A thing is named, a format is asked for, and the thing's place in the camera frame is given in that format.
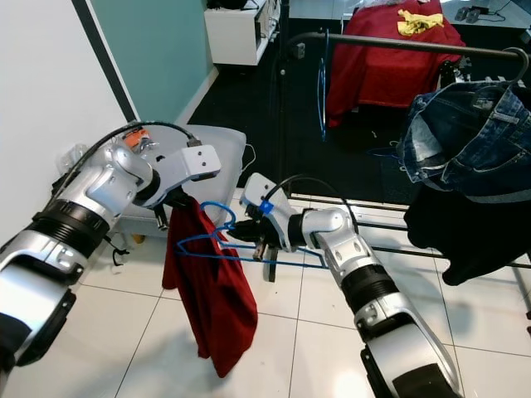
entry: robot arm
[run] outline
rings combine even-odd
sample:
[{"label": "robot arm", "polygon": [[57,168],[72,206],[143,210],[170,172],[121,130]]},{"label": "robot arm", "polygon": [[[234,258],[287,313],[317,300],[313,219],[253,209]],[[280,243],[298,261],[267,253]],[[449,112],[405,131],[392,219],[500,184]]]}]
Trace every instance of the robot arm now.
[{"label": "robot arm", "polygon": [[286,251],[299,246],[324,251],[366,344],[361,358],[376,397],[459,397],[457,372],[446,349],[355,232],[349,214],[339,208],[297,214],[282,190],[264,201],[274,185],[253,174],[241,204],[275,227],[273,245]]},{"label": "robot arm", "polygon": [[40,359],[76,300],[75,284],[87,261],[132,202],[159,211],[188,180],[221,168],[210,145],[162,155],[134,153],[123,141],[107,143],[32,223],[0,248],[0,395],[14,366]]}]

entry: black garment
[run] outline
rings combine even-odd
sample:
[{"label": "black garment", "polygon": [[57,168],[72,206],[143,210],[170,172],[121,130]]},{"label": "black garment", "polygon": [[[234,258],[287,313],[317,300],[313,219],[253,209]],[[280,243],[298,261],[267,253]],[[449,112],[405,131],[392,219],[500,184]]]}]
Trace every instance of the black garment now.
[{"label": "black garment", "polygon": [[494,272],[531,248],[531,201],[480,204],[423,186],[404,220],[412,244],[450,260],[442,278],[452,286]]}]

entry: floor tile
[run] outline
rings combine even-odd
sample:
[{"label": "floor tile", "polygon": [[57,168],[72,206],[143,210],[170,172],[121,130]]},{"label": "floor tile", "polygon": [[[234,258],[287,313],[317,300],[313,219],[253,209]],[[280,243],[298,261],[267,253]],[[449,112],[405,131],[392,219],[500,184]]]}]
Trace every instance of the floor tile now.
[{"label": "floor tile", "polygon": [[234,190],[234,194],[232,195],[232,197],[233,197],[234,199],[236,199],[236,200],[239,201],[240,198],[241,198],[241,194],[242,194],[242,193],[243,193],[243,188],[236,188],[236,189]]},{"label": "floor tile", "polygon": [[430,257],[376,252],[377,257],[412,302],[430,329],[444,344],[452,344],[450,325],[435,263]]},{"label": "floor tile", "polygon": [[295,320],[260,315],[252,347],[225,378],[197,344],[183,305],[161,298],[120,388],[118,398],[287,398]]},{"label": "floor tile", "polygon": [[[409,297],[428,326],[445,344],[452,344],[441,287],[432,258],[376,252],[397,287]],[[306,256],[308,264],[318,264]],[[299,318],[354,328],[353,314],[327,269],[305,269]]]},{"label": "floor tile", "polygon": [[[240,250],[240,255],[247,257],[252,254],[250,251],[244,253]],[[279,253],[278,260],[303,264],[304,253]],[[271,283],[268,281],[269,265],[242,261],[241,266],[251,286],[259,313],[297,318],[302,267],[277,265],[276,280]]]},{"label": "floor tile", "polygon": [[459,393],[463,396],[464,395],[463,394],[463,381],[462,381],[462,375],[460,373],[459,361],[457,360],[457,353],[455,352],[455,347],[445,344],[445,348],[448,351],[448,354],[450,355],[451,360],[454,362],[454,366],[457,370],[457,375],[459,378]]},{"label": "floor tile", "polygon": [[331,19],[332,0],[291,0],[290,18]]},{"label": "floor tile", "polygon": [[456,347],[467,398],[527,398],[531,357]]},{"label": "floor tile", "polygon": [[431,254],[431,249],[419,249],[407,238],[407,231],[395,231],[387,228],[360,226],[359,233],[371,246],[384,249],[408,250]]},{"label": "floor tile", "polygon": [[178,289],[174,289],[174,290],[164,289],[160,297],[164,297],[165,299],[171,299],[171,300],[180,300],[181,294],[179,294]]},{"label": "floor tile", "polygon": [[528,255],[522,255],[518,259],[516,259],[514,262],[518,263],[518,264],[531,265],[531,261],[529,261],[529,256]]},{"label": "floor tile", "polygon": [[[310,255],[305,256],[304,262],[320,265],[319,260]],[[355,328],[352,310],[328,269],[304,269],[299,319]]]},{"label": "floor tile", "polygon": [[[113,243],[120,247],[121,239],[113,239]],[[129,251],[131,254],[124,257],[124,265],[116,267],[113,249],[106,248],[84,277],[83,284],[158,297],[162,290],[166,240],[147,237],[144,243],[134,245]]]},{"label": "floor tile", "polygon": [[299,321],[290,398],[374,397],[358,332]]},{"label": "floor tile", "polygon": [[[448,260],[436,259],[440,272],[448,264]],[[531,355],[527,309],[511,268],[460,286],[441,280],[441,286],[456,346]]]},{"label": "floor tile", "polygon": [[158,298],[81,286],[50,351],[3,398],[114,398]]}]

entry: blue jeans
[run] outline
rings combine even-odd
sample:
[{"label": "blue jeans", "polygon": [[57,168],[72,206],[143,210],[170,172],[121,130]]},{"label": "blue jeans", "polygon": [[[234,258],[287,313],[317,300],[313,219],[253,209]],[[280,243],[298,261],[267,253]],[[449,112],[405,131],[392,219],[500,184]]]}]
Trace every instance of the blue jeans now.
[{"label": "blue jeans", "polygon": [[412,182],[472,201],[531,200],[531,104],[526,89],[455,83],[418,95],[397,151]]}]

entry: blue hanger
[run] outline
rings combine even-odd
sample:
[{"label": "blue hanger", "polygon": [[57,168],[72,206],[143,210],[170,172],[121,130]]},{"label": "blue hanger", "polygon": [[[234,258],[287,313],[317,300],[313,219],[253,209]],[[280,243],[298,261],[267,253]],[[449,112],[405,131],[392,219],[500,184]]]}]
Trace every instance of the blue hanger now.
[{"label": "blue hanger", "polygon": [[231,255],[205,255],[203,253],[193,253],[191,251],[188,251],[188,249],[185,247],[186,243],[191,242],[193,240],[211,239],[211,238],[214,238],[217,241],[217,243],[221,246],[222,250],[224,250],[224,249],[251,249],[251,250],[255,250],[256,249],[255,245],[237,245],[237,244],[233,244],[233,243],[226,242],[226,241],[222,240],[222,238],[220,238],[219,233],[222,232],[222,231],[233,230],[235,228],[234,224],[236,223],[236,214],[234,213],[234,211],[232,211],[232,209],[230,207],[228,207],[228,206],[226,206],[226,205],[224,205],[222,203],[219,203],[217,201],[205,201],[204,203],[201,204],[201,210],[202,211],[205,210],[206,206],[217,206],[217,207],[220,207],[222,210],[224,210],[227,213],[229,213],[229,215],[231,216],[231,219],[229,221],[223,223],[222,226],[218,226],[211,234],[195,235],[195,236],[190,236],[189,238],[185,238],[185,239],[180,240],[179,242],[177,242],[175,244],[175,247],[174,247],[174,251],[175,251],[176,255],[188,255],[188,256],[192,256],[192,257],[203,257],[203,258],[208,258],[208,259],[251,261],[251,262],[254,262],[254,263],[295,265],[295,266],[305,267],[305,268],[328,268],[326,266],[326,264],[324,263],[322,255],[320,255],[319,253],[315,253],[312,250],[301,249],[301,248],[299,248],[300,251],[302,251],[304,253],[308,253],[309,255],[314,255],[317,258],[319,258],[319,261],[320,261],[321,265],[309,265],[309,264],[293,263],[293,262],[289,262],[289,261],[278,261],[278,260],[277,261],[273,261],[273,260],[262,260],[262,261],[260,261],[260,260],[255,260],[255,259],[252,259],[252,258],[235,257],[235,256],[231,256]]}]

